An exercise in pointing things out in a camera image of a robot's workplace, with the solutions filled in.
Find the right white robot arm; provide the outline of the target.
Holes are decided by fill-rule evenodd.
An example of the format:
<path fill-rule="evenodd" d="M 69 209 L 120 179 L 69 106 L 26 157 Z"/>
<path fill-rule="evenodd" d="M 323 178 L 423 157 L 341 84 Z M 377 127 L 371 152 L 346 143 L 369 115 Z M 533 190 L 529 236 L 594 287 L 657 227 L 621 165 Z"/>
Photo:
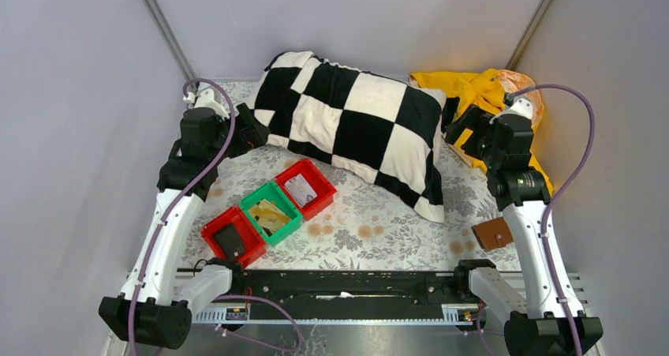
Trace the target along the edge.
<path fill-rule="evenodd" d="M 574 292 L 555 240 L 551 195 L 544 176 L 531 167 L 533 105 L 524 96 L 499 114 L 468 107 L 447 126 L 454 144 L 471 134 L 463 152 L 482 161 L 488 191 L 510 229 L 518 252 L 525 293 L 519 294 L 492 266 L 465 268 L 466 292 L 479 298 L 504 323 L 511 355 L 583 355 L 603 335 L 600 319 L 589 316 Z"/>

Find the brown leather card holder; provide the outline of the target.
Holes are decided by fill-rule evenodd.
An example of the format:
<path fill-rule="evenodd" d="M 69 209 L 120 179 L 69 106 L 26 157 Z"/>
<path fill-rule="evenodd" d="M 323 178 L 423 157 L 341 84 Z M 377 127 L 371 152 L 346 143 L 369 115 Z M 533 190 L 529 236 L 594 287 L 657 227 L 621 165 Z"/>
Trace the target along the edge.
<path fill-rule="evenodd" d="M 486 251 L 504 248 L 514 242 L 504 218 L 496 218 L 474 225 L 472 231 L 480 248 Z"/>

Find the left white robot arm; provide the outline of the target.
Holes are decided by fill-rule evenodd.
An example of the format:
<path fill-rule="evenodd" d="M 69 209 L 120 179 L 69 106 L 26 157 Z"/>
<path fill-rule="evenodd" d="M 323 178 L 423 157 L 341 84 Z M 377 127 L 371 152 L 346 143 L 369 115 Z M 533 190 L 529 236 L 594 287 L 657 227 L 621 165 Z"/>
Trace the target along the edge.
<path fill-rule="evenodd" d="M 215 262 L 176 288 L 178 258 L 219 176 L 219 164 L 265 145 L 269 131 L 244 103 L 195 103 L 184 112 L 180 137 L 160 168 L 155 209 L 140 255 L 118 295 L 99 304 L 102 320 L 131 346 L 178 349 L 194 317 L 232 285 L 229 263 Z"/>

